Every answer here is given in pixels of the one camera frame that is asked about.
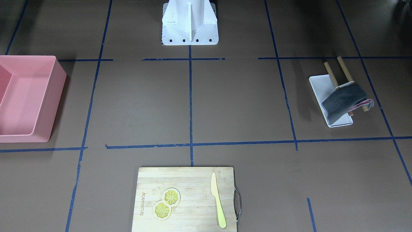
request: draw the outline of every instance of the cutting board handle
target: cutting board handle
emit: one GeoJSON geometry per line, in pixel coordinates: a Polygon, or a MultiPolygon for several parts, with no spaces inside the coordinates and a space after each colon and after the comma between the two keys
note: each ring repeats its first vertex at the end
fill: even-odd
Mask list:
{"type": "Polygon", "coordinates": [[[239,219],[239,216],[240,216],[240,214],[242,213],[242,198],[240,197],[240,193],[239,193],[239,191],[237,190],[237,188],[236,188],[236,185],[234,186],[234,194],[237,194],[239,197],[238,197],[238,199],[239,199],[239,213],[236,213],[236,203],[234,202],[234,211],[235,211],[235,213],[236,213],[236,222],[238,221],[238,219],[239,219]]]}

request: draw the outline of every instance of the gray cloth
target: gray cloth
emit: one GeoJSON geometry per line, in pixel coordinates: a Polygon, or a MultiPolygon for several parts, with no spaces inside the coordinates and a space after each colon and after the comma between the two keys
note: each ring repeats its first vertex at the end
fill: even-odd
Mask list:
{"type": "Polygon", "coordinates": [[[329,125],[346,114],[351,107],[366,100],[366,97],[366,93],[356,83],[334,91],[322,102],[329,125]]]}

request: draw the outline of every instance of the knife handle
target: knife handle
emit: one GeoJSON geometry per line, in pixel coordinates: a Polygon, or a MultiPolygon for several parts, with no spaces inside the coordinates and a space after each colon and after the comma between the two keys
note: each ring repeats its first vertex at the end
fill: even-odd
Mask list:
{"type": "Polygon", "coordinates": [[[218,209],[218,221],[220,228],[226,227],[226,218],[223,213],[222,204],[220,203],[220,197],[216,198],[216,208],[218,209]]]}

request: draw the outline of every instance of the lime slice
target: lime slice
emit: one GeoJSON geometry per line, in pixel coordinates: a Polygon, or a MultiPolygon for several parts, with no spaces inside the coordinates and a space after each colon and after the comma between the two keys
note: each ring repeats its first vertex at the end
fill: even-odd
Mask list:
{"type": "Polygon", "coordinates": [[[180,202],[180,193],[175,188],[168,188],[164,191],[163,200],[165,205],[175,207],[180,202]]]}
{"type": "Polygon", "coordinates": [[[172,208],[159,201],[154,205],[154,215],[158,220],[166,220],[172,213],[172,208]]]}

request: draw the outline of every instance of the folded towel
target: folded towel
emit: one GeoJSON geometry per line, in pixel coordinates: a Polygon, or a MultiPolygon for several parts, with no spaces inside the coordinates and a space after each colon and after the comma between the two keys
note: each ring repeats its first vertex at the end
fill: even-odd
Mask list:
{"type": "Polygon", "coordinates": [[[369,109],[373,107],[373,100],[366,97],[366,93],[356,83],[334,91],[322,102],[328,124],[333,124],[347,112],[363,105],[367,105],[369,109]]]}

